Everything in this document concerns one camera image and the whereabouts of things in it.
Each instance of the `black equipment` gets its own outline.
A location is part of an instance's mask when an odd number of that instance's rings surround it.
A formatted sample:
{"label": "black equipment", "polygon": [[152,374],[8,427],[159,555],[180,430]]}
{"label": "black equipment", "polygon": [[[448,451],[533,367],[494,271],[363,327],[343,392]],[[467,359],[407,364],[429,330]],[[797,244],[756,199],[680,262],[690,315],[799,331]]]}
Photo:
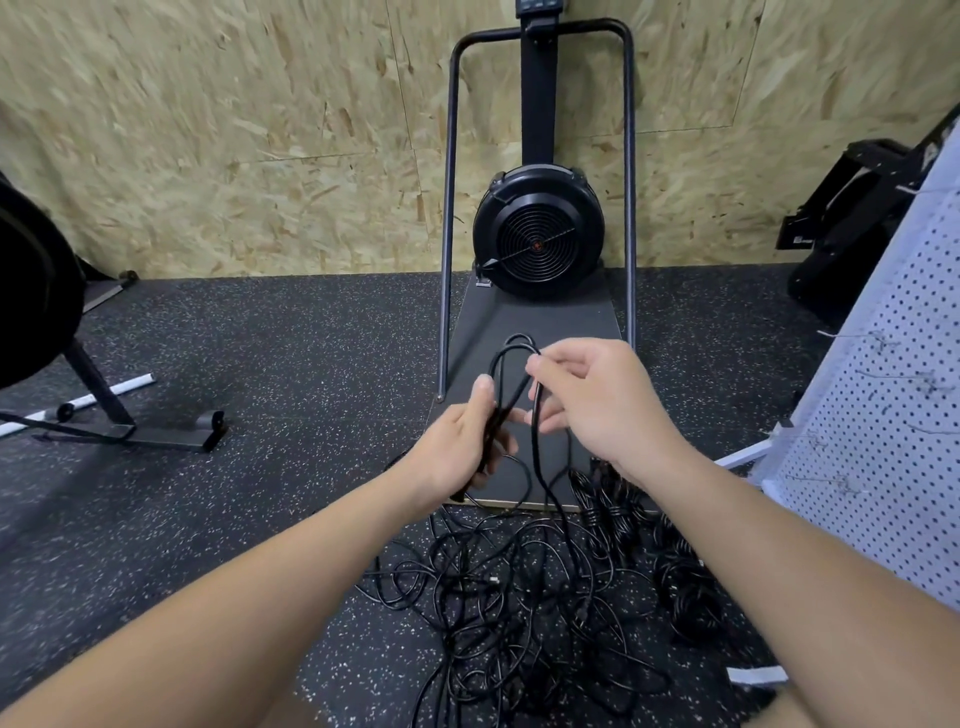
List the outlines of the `black equipment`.
{"label": "black equipment", "polygon": [[4,318],[0,389],[39,372],[73,339],[84,313],[84,276],[43,212],[0,175]]}
{"label": "black equipment", "polygon": [[136,280],[126,276],[84,304],[81,265],[53,222],[0,175],[0,256],[5,282],[0,288],[3,326],[0,340],[0,389],[39,372],[63,354],[109,418],[106,424],[67,424],[71,413],[52,420],[31,420],[0,412],[0,422],[43,430],[49,439],[145,445],[210,451],[227,431],[224,413],[207,412],[193,429],[151,429],[137,425],[83,346],[75,338],[86,310]]}
{"label": "black equipment", "polygon": [[[586,175],[581,170],[567,169],[553,163],[559,39],[561,36],[610,32],[623,41],[626,332],[631,346],[636,346],[634,39],[630,29],[619,20],[599,18],[562,23],[560,15],[563,11],[564,0],[516,0],[516,16],[520,20],[518,28],[471,33],[457,42],[450,57],[437,372],[439,402],[446,397],[449,363],[460,59],[471,45],[477,43],[520,41],[523,143],[523,166],[494,176],[474,218],[474,273],[477,284],[489,286],[492,283],[520,299],[552,302],[569,299],[588,285],[588,280],[598,270],[605,231],[600,202]],[[596,281],[596,286],[604,287],[605,283]],[[596,305],[596,293],[588,293],[592,297],[592,305]],[[515,302],[503,304],[518,305]],[[461,317],[468,307],[467,302],[464,306]],[[529,326],[533,326],[533,331],[537,330],[536,323]],[[603,334],[595,330],[593,335]]]}
{"label": "black equipment", "polygon": [[603,211],[578,169],[528,164],[500,172],[477,208],[477,274],[515,296],[569,293],[597,266]]}
{"label": "black equipment", "polygon": [[[636,114],[634,110],[634,39],[630,29],[610,18],[560,22],[563,0],[517,0],[518,28],[480,31],[461,38],[450,57],[446,118],[444,238],[441,259],[440,351],[437,401],[432,422],[445,410],[444,400],[465,401],[474,378],[488,370],[491,357],[515,331],[526,331],[544,346],[571,336],[617,338],[620,327],[610,291],[599,265],[604,243],[604,216],[597,195],[578,169],[554,164],[557,106],[557,53],[561,36],[614,33],[623,42],[624,260],[626,265],[626,338],[636,346]],[[453,251],[454,178],[457,159],[457,102],[460,59],[477,43],[520,41],[523,165],[494,177],[473,221],[474,269],[450,334],[450,284]],[[522,366],[510,354],[502,373],[505,393],[519,386]],[[538,452],[529,437],[515,432],[519,460],[536,459],[543,473],[570,466],[586,470],[589,453],[565,434],[546,435]],[[538,496],[524,495],[524,481],[505,467],[491,476],[483,493],[471,501],[490,506],[539,508]],[[552,507],[579,505],[565,478],[553,486]]]}
{"label": "black equipment", "polygon": [[839,328],[960,119],[960,105],[913,149],[893,139],[847,147],[810,199],[783,219],[777,248],[812,250],[790,277],[798,302]]}

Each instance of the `white pole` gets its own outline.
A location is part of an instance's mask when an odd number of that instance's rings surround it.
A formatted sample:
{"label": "white pole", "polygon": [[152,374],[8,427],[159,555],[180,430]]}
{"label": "white pole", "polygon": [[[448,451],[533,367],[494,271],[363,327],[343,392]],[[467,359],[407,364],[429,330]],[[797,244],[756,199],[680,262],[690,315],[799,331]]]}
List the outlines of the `white pole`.
{"label": "white pole", "polygon": [[[119,384],[114,384],[112,387],[110,387],[110,392],[115,395],[123,395],[127,392],[131,392],[134,389],[140,389],[148,384],[153,384],[155,381],[156,379],[154,379],[153,375],[138,376],[134,379],[122,381]],[[93,395],[83,395],[82,397],[77,397],[75,400],[71,400],[68,404],[72,404],[74,409],[86,409],[87,407],[96,403],[97,400]],[[52,417],[53,413],[56,411],[56,408],[53,410],[41,409],[39,412],[35,412],[32,415],[27,415],[26,419],[42,421],[47,419],[48,416]],[[0,437],[12,435],[15,432],[19,432],[21,429],[26,428],[26,425],[21,425],[20,423],[3,423],[0,425]]]}

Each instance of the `wooden particle board wall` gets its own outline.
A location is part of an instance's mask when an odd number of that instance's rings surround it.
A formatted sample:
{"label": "wooden particle board wall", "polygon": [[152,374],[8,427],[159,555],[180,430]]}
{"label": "wooden particle board wall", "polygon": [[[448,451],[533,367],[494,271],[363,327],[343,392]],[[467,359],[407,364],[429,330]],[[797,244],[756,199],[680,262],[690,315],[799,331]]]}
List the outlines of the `wooden particle board wall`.
{"label": "wooden particle board wall", "polygon": [[[960,101],[952,0],[569,0],[636,36],[643,265],[770,262],[850,141],[914,143]],[[153,278],[436,270],[447,62],[514,0],[7,0],[0,170],[79,253]],[[622,264],[613,37],[561,44],[557,159]],[[520,159],[519,52],[461,73],[456,250]]]}

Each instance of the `black base platform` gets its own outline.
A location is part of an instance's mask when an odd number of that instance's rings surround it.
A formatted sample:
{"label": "black base platform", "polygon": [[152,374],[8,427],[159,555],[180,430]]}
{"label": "black base platform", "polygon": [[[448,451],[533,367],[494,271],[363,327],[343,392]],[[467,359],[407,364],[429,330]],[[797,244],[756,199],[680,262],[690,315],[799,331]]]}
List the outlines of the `black base platform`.
{"label": "black base platform", "polygon": [[[603,270],[594,271],[572,295],[546,303],[524,301],[493,286],[478,286],[476,276],[471,275],[450,343],[449,389],[446,399],[433,405],[429,422],[440,417],[449,404],[469,399],[473,381],[488,370],[493,356],[515,333],[529,334],[540,348],[574,336],[620,338]],[[513,391],[523,378],[525,362],[524,352],[508,354],[504,368],[506,391]],[[521,400],[520,404],[530,406],[528,400]],[[517,457],[532,466],[529,428],[509,428],[520,444]],[[540,438],[543,475],[547,479],[566,467],[568,455],[574,467],[584,471],[589,468],[589,453],[575,438],[570,441],[563,433]],[[527,480],[520,467],[508,461],[483,490],[471,491],[470,495],[484,505],[510,506],[523,498],[526,489]],[[576,500],[565,478],[557,484],[555,493],[564,509],[576,510]],[[521,507],[543,508],[543,489],[535,483]]]}

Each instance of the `white pegboard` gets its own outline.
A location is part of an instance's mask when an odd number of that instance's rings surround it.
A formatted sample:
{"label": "white pegboard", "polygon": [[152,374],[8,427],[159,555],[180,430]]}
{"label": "white pegboard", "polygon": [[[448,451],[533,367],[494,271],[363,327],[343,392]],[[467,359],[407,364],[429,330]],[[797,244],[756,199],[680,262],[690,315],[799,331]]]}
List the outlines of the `white pegboard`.
{"label": "white pegboard", "polygon": [[960,134],[750,479],[960,609]]}

